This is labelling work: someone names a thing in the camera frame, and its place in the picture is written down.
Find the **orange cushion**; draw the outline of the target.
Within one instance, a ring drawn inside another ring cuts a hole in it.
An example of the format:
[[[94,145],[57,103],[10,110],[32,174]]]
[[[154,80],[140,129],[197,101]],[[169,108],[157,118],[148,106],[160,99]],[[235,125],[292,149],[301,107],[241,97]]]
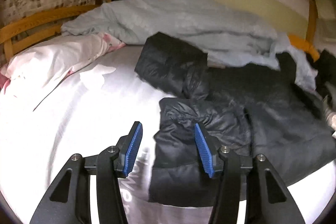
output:
[[[317,61],[319,59],[319,52],[307,40],[302,39],[294,34],[288,34],[288,38],[292,46],[304,51],[305,53],[308,53],[313,61]]]

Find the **white pink pillow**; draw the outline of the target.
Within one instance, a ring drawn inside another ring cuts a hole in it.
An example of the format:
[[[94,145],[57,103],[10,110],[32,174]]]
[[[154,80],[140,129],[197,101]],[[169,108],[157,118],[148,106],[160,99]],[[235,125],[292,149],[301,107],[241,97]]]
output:
[[[101,32],[41,42],[1,68],[1,102],[34,110],[66,77],[124,46],[124,42]]]

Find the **black puffer jacket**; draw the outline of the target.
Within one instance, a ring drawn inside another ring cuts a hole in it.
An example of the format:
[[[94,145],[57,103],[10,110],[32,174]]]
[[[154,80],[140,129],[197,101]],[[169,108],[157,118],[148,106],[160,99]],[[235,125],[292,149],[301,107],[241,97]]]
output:
[[[202,167],[196,123],[238,155],[264,154],[288,186],[334,160],[335,140],[320,101],[295,84],[289,53],[276,59],[277,71],[256,64],[213,68],[188,42],[160,32],[147,38],[135,72],[169,94],[159,102],[150,202],[213,204],[219,181]]]

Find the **light blue duvet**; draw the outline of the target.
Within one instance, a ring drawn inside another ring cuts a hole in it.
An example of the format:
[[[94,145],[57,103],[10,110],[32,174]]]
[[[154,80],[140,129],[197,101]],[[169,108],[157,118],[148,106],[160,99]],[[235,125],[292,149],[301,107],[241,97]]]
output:
[[[298,86],[313,91],[317,72],[287,34],[262,17],[214,0],[121,0],[104,3],[62,25],[63,35],[105,32],[129,45],[143,45],[161,32],[189,42],[209,61],[231,67],[249,63],[279,69],[278,53],[289,53]]]

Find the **white bed sheet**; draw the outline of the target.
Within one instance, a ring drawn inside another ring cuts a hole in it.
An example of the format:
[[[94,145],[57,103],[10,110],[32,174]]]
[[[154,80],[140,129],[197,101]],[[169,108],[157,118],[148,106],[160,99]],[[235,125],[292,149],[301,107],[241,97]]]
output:
[[[144,133],[131,174],[120,181],[127,219],[133,223],[207,223],[208,207],[151,203],[148,189],[166,94],[138,78],[141,47],[98,58],[88,71],[106,71],[103,84],[85,86],[80,72],[67,77],[29,111],[1,103],[1,194],[22,223],[29,223],[46,189],[71,155],[95,155],[116,144],[135,121]]]

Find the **dark clothes pile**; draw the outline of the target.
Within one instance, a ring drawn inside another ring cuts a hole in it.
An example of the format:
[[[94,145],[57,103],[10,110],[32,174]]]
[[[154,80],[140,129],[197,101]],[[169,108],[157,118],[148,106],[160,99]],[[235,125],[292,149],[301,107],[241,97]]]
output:
[[[329,51],[323,50],[319,59],[314,63],[314,68],[318,71],[315,78],[316,91],[324,98],[330,94],[326,83],[335,86],[335,56]]]

